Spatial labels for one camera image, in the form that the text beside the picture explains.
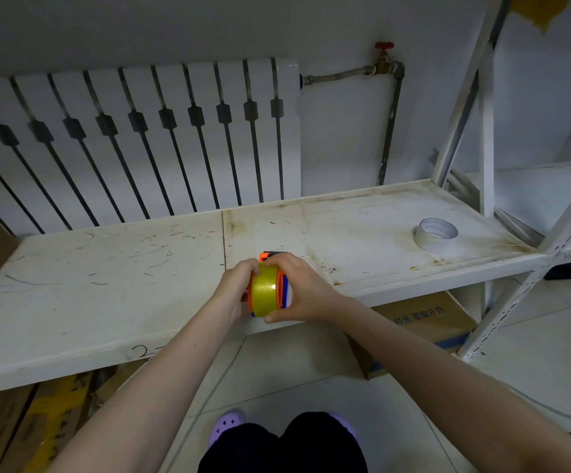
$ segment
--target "leg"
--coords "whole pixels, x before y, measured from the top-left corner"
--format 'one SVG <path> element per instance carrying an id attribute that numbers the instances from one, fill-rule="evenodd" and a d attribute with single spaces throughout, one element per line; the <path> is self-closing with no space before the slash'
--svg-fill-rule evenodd
<path id="1" fill-rule="evenodd" d="M 274 470 L 278 437 L 255 423 L 228 429 L 207 450 L 198 473 L 264 473 Z"/>
<path id="2" fill-rule="evenodd" d="M 357 440 L 328 413 L 298 415 L 279 442 L 284 471 L 367 472 Z"/>

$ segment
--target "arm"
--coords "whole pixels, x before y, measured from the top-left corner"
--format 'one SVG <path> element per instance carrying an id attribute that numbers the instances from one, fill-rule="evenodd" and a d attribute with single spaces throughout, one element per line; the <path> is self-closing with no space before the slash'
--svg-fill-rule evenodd
<path id="1" fill-rule="evenodd" d="M 338 294 L 304 260 L 281 254 L 266 265 L 278 265 L 294 292 L 291 307 L 272 312 L 267 322 L 337 324 L 384 365 L 480 471 L 571 472 L 571 436 L 498 381 Z"/>
<path id="2" fill-rule="evenodd" d="M 156 472 L 233 322 L 255 259 L 222 276 L 213 296 L 77 433 L 49 473 Z"/>

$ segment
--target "forearm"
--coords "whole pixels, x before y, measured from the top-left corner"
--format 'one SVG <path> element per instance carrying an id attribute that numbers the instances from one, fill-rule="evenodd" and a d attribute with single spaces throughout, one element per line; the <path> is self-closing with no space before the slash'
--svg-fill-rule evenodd
<path id="1" fill-rule="evenodd" d="M 155 472 L 160 468 L 232 320 L 211 299 L 78 432 L 51 471 Z"/>
<path id="2" fill-rule="evenodd" d="M 571 471 L 571 437 L 502 385 L 348 300 L 338 324 L 480 471 Z"/>

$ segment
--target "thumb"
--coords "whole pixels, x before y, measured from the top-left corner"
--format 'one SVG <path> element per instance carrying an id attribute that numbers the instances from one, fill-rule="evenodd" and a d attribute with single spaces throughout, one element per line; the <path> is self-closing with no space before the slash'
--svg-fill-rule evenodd
<path id="1" fill-rule="evenodd" d="M 266 324 L 274 324 L 276 322 L 282 322 L 284 320 L 296 320 L 297 319 L 297 309 L 296 307 L 280 308 L 279 310 L 273 310 L 264 318 Z"/>

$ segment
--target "white wall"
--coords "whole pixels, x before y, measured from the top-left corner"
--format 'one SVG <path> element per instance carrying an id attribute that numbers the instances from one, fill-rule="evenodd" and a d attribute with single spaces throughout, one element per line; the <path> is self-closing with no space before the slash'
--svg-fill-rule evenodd
<path id="1" fill-rule="evenodd" d="M 0 74 L 262 56 L 325 74 L 371 63 L 373 44 L 392 40 L 406 78 L 386 179 L 412 180 L 431 172 L 486 1 L 0 0 Z M 571 6 L 543 38 L 510 16 L 496 58 L 498 165 L 556 154 L 571 128 L 568 79 Z M 374 183 L 391 93 L 385 77 L 303 89 L 304 194 Z"/>

